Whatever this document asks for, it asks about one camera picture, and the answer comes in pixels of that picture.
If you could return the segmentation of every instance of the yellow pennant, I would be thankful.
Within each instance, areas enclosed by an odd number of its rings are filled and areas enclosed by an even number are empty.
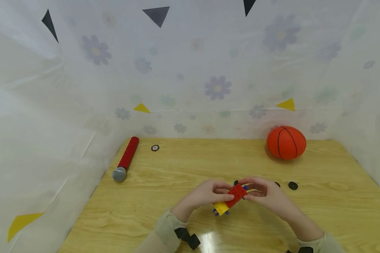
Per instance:
[[[280,104],[276,104],[276,106],[286,110],[292,110],[293,112],[296,111],[296,108],[294,107],[294,100],[292,98],[284,102],[281,102]]]
[[[151,113],[145,106],[144,104],[140,103],[137,107],[134,108],[134,110],[137,110],[138,112],[146,112],[146,113]]]
[[[14,235],[17,234],[17,232],[19,232],[21,229],[23,229],[25,226],[27,226],[31,222],[38,219],[39,216],[43,214],[44,213],[32,213],[29,215],[16,216],[10,228],[8,229],[7,242],[10,242],[11,239],[14,237]]]

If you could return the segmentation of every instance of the red microphone handle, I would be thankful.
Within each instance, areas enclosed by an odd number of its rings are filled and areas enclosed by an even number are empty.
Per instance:
[[[135,151],[137,150],[139,144],[139,138],[132,137],[128,143],[127,148],[125,149],[124,154],[121,157],[120,162],[118,163],[118,168],[123,167],[128,171],[129,165],[131,164],[132,158],[134,157]]]

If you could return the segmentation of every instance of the orange basketball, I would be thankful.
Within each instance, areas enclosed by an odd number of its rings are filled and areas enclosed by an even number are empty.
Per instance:
[[[299,157],[307,147],[304,134],[289,126],[280,126],[270,131],[266,144],[272,155],[283,160]]]

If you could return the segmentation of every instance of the sleeve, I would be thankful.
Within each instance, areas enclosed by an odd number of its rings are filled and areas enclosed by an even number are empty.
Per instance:
[[[318,240],[314,240],[311,242],[303,242],[298,240],[298,244],[300,245],[300,251],[302,248],[309,247],[313,248],[313,253],[345,253],[339,243],[335,240],[335,238],[328,233],[324,233],[324,236]]]
[[[155,229],[135,249],[134,253],[174,253],[180,245],[175,229],[186,227],[170,210],[164,212]]]

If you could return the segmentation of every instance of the yellow lego brick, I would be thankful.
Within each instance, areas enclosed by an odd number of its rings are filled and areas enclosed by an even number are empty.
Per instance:
[[[226,211],[229,210],[229,208],[225,202],[214,203],[214,207],[216,208],[217,213],[219,215],[223,215]]]

